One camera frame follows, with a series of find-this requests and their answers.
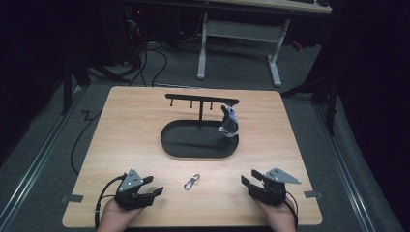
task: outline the gray carpet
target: gray carpet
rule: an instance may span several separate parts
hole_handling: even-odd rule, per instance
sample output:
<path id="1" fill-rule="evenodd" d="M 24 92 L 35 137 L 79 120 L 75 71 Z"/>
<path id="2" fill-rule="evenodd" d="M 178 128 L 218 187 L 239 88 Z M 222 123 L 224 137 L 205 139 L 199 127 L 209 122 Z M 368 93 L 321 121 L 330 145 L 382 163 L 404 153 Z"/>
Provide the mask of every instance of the gray carpet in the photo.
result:
<path id="1" fill-rule="evenodd" d="M 244 49 L 240 45 L 231 45 L 224 52 L 209 52 L 206 78 L 201 81 L 196 80 L 198 47 L 188 47 L 193 45 L 194 43 L 190 43 L 178 49 L 164 45 L 158 49 L 166 55 L 168 63 L 165 70 L 156 79 L 157 87 L 163 86 L 163 84 L 172 84 L 203 88 L 283 92 L 303 83 L 320 50 L 320 47 L 313 47 L 297 52 L 292 47 L 283 47 L 278 58 L 278 68 L 283 85 L 277 89 L 273 87 L 266 58 L 264 55 L 260 55 L 261 52 L 266 51 L 269 44 L 264 43 L 258 47 L 253 47 L 253 51 L 248 51 L 248 53 L 238 53 L 239 50 Z M 157 43 L 150 45 L 151 48 L 156 46 L 159 45 Z M 223 49 L 224 46 L 215 45 L 211 48 Z M 146 83 L 151 85 L 153 77 L 164 64 L 164 58 L 155 51 L 149 51 L 147 54 L 147 67 L 143 74 Z M 120 72 L 124 68 L 111 69 Z M 62 203 L 60 200 L 63 194 L 72 192 L 76 180 L 76 175 L 70 166 L 70 153 L 79 134 L 88 124 L 84 120 L 85 114 L 81 111 L 90 111 L 90 117 L 97 115 L 103 108 L 109 89 L 114 85 L 118 84 L 106 79 L 94 78 L 93 84 L 84 90 L 85 92 L 82 92 L 84 95 L 78 101 L 61 134 L 56 139 L 42 172 L 15 215 L 9 231 L 93 231 L 93 228 L 65 228 L 61 221 L 67 203 Z M 138 78 L 134 85 L 143 85 L 141 78 Z M 337 171 L 337 163 L 333 156 L 334 150 L 329 142 L 327 132 L 322 127 L 323 122 L 318 117 L 317 106 L 310 105 L 306 95 L 285 99 L 284 103 L 313 189 L 323 194 L 323 197 L 318 199 L 323 222 L 317 226 L 300 226 L 298 231 L 362 231 L 346 193 L 345 185 Z M 384 199 L 363 161 L 354 136 L 343 115 L 340 102 L 338 102 L 337 107 L 334 140 L 337 142 L 350 173 L 363 195 L 375 230 L 402 231 L 389 209 L 388 202 Z M 1 209 L 6 207 L 19 181 L 41 150 L 47 136 L 59 119 L 61 110 L 62 88 L 60 87 L 54 94 L 52 101 L 33 120 L 30 130 L 15 148 L 12 156 L 0 168 Z M 79 169 L 83 162 L 97 123 L 94 122 L 85 131 L 76 146 L 74 151 L 76 169 Z M 194 228 L 191 231 L 200 230 L 207 229 Z M 259 228 L 258 230 L 269 231 L 268 228 Z M 255 231 L 255 229 L 233 228 L 232 231 Z"/>

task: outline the human hand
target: human hand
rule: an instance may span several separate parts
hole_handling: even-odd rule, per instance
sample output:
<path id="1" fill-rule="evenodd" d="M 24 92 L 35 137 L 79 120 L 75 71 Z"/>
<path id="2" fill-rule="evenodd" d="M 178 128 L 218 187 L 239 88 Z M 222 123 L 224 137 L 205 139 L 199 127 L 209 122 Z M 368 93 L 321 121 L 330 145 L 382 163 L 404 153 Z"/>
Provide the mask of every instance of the human hand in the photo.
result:
<path id="1" fill-rule="evenodd" d="M 111 198 L 102 212 L 102 219 L 97 232 L 122 232 L 127 229 L 131 221 L 139 215 L 144 208 L 125 211 L 114 198 Z"/>
<path id="2" fill-rule="evenodd" d="M 263 213 L 265 213 L 269 226 L 275 232 L 296 232 L 293 214 L 284 203 L 278 206 L 271 206 L 255 198 L 252 198 L 252 200 L 262 209 Z M 286 198 L 286 202 L 294 208 L 293 203 L 289 199 Z"/>

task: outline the white desk leg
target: white desk leg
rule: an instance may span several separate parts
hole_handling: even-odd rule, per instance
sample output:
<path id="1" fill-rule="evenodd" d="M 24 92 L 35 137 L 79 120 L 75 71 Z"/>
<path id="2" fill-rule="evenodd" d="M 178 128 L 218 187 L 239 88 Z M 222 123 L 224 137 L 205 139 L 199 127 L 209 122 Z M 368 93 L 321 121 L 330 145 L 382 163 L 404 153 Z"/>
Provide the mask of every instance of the white desk leg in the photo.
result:
<path id="1" fill-rule="evenodd" d="M 284 37 L 286 36 L 287 27 L 289 26 L 289 23 L 290 23 L 289 19 L 283 22 L 282 28 L 278 35 L 277 47 L 275 48 L 275 52 L 273 55 L 268 55 L 269 67 L 271 68 L 272 79 L 274 80 L 274 85 L 276 87 L 281 86 L 280 76 L 279 76 L 278 67 L 277 67 L 277 58 L 278 58 Z"/>
<path id="2" fill-rule="evenodd" d="M 204 22 L 202 24 L 202 46 L 201 53 L 199 53 L 198 75 L 196 76 L 198 79 L 205 79 L 207 23 L 208 13 L 204 13 Z"/>

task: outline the dark background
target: dark background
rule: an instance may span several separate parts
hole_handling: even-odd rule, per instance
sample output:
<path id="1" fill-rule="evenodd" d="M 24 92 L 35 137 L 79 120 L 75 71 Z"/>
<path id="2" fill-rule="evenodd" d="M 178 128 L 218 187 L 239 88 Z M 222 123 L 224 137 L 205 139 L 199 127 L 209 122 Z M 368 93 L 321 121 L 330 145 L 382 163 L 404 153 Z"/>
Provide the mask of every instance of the dark background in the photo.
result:
<path id="1" fill-rule="evenodd" d="M 338 94 L 352 131 L 393 211 L 410 230 L 405 218 L 410 208 L 409 3 L 335 1 L 333 7 L 335 15 L 359 16 L 362 23 L 332 27 L 293 20 L 285 43 L 324 45 L 307 81 L 342 62 Z M 80 53 L 101 65 L 129 60 L 125 26 L 116 23 L 121 8 L 110 9 L 75 1 L 1 1 L 1 163 L 61 82 L 69 55 Z M 179 31 L 195 25 L 187 24 L 190 13 L 148 9 L 147 14 L 152 35 L 169 44 L 177 45 Z"/>

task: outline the wooden tabletop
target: wooden tabletop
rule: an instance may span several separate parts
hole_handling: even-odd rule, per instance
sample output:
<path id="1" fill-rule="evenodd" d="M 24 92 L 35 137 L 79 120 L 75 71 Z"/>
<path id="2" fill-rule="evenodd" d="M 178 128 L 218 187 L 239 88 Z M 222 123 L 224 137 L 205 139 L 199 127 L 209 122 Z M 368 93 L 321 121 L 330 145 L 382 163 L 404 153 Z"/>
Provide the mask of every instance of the wooden tabletop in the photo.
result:
<path id="1" fill-rule="evenodd" d="M 199 102 L 170 100 L 165 94 L 238 99 L 239 145 L 225 159 L 176 159 L 161 146 L 161 131 L 180 119 L 197 119 Z M 204 104 L 204 120 L 221 120 L 220 104 Z M 64 214 L 67 227 L 93 227 L 94 211 L 105 185 L 135 168 L 141 178 L 154 176 L 139 193 L 164 187 L 153 206 L 147 207 L 132 227 L 254 226 L 266 225 L 262 211 L 248 196 L 241 175 L 253 184 L 252 169 L 261 173 L 274 167 L 302 181 L 286 184 L 299 205 L 300 224 L 319 224 L 322 216 L 315 198 L 306 198 L 312 187 L 282 99 L 274 91 L 114 87 L 76 181 Z M 184 184 L 194 174 L 200 178 L 191 190 Z M 106 194 L 115 194 L 120 182 Z"/>
<path id="2" fill-rule="evenodd" d="M 209 2 L 238 4 L 310 13 L 330 13 L 332 11 L 332 8 L 330 6 L 322 7 L 316 1 L 313 4 L 290 0 L 209 0 Z"/>

